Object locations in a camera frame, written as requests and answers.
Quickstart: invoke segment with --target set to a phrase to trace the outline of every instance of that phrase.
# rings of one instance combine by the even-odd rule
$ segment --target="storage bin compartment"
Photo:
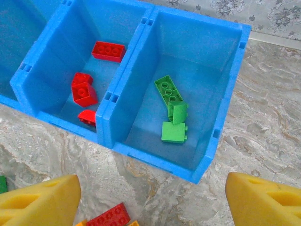
[[[0,103],[18,108],[9,84],[60,0],[3,0],[0,4]]]
[[[197,183],[214,157],[251,27],[156,7],[103,120],[114,150]],[[154,81],[170,75],[189,104],[187,141],[161,141],[169,121]]]
[[[95,127],[80,122],[78,114],[96,111],[110,82],[118,83],[152,7],[126,0],[63,0],[11,81],[23,110],[96,142]],[[95,59],[96,41],[125,45],[122,62]],[[82,108],[73,101],[77,72],[93,77],[98,104]]]

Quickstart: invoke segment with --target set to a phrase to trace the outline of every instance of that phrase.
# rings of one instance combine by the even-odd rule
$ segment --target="green duplo brick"
[[[168,103],[168,118],[174,124],[184,122],[187,117],[188,104],[185,101],[171,101]]]
[[[187,129],[184,122],[174,125],[170,121],[164,121],[162,124],[161,140],[171,143],[184,143],[187,140],[187,136],[185,135]]]
[[[8,191],[5,176],[0,176],[0,194]]]
[[[181,97],[169,75],[156,80],[155,85],[166,107],[168,107],[168,103],[170,101],[183,101],[183,98]]]

